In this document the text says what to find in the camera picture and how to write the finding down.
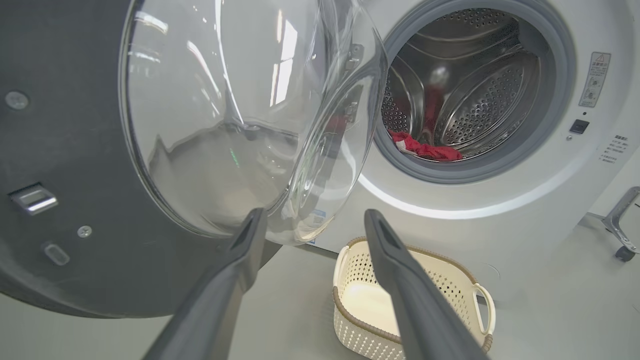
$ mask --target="stainless steel drum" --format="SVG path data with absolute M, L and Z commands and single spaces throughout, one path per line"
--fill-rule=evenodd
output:
M 459 161 L 502 144 L 526 121 L 540 83 L 540 61 L 518 35 L 515 18 L 490 9 L 451 13 L 423 27 L 389 71 L 385 127 L 453 147 Z
M 387 130 L 410 133 L 417 138 L 422 131 L 424 88 L 418 75 L 400 58 L 389 68 L 382 117 Z

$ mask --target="metal stand leg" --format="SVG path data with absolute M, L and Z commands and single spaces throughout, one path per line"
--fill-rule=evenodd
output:
M 627 235 L 620 228 L 620 219 L 625 214 L 629 206 L 633 205 L 636 197 L 640 194 L 640 186 L 635 186 L 627 191 L 627 193 L 618 201 L 617 205 L 611 212 L 602 219 L 602 223 L 607 230 L 612 232 L 622 243 L 622 247 L 616 252 L 616 257 L 624 262 L 631 260 L 640 250 L 629 241 Z

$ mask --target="washing machine door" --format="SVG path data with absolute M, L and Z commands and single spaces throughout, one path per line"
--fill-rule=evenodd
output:
M 0 11 L 0 291 L 170 314 L 252 208 L 304 243 L 349 195 L 387 59 L 357 1 Z
M 145 0 L 127 25 L 121 106 L 164 211 L 229 236 L 253 208 L 270 240 L 315 238 L 369 148 L 386 58 L 357 0 Z

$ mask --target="basket handle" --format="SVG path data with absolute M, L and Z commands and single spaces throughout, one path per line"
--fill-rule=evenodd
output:
M 482 293 L 484 299 L 486 300 L 486 306 L 489 309 L 488 324 L 487 326 L 484 326 L 482 322 L 482 316 L 480 316 L 480 307 L 478 305 L 478 299 L 474 294 L 474 301 L 476 302 L 476 311 L 478 312 L 478 319 L 480 319 L 480 328 L 482 330 L 482 334 L 487 336 L 489 334 L 493 334 L 493 331 L 495 330 L 495 304 L 493 303 L 493 298 L 491 297 L 491 294 L 489 294 L 489 291 L 487 291 L 482 285 L 478 283 L 475 283 L 474 286 L 476 287 L 476 293 L 478 291 Z
M 338 254 L 338 260 L 335 261 L 335 269 L 333 269 L 333 285 L 338 286 L 338 281 L 340 279 L 340 273 L 342 272 L 342 268 L 344 267 L 344 262 L 349 258 L 347 254 L 349 253 L 349 247 L 345 246 L 340 250 L 340 254 Z

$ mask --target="sticker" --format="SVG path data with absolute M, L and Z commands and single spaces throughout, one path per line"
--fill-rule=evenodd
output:
M 604 79 L 607 77 L 610 60 L 611 54 L 591 54 L 591 66 L 589 66 L 587 83 L 584 85 L 584 91 L 582 92 L 582 97 L 580 98 L 580 106 L 587 106 L 589 108 L 593 108 L 596 106 L 598 97 L 600 97 L 602 85 L 604 84 Z
M 629 139 L 624 136 L 616 135 L 609 142 L 606 149 L 602 151 L 598 160 L 605 163 L 615 164 L 618 158 L 627 151 Z
M 301 233 L 306 234 L 306 236 L 317 236 L 319 234 L 319 229 L 322 229 L 326 224 L 326 213 L 322 210 L 315 209 L 311 211 L 311 214 L 303 219 L 299 223 L 299 230 Z M 309 243 L 315 244 L 315 240 L 308 241 Z
M 314 215 L 313 217 L 314 225 L 322 225 L 322 223 L 326 219 L 326 213 L 318 209 L 311 211 L 311 213 Z

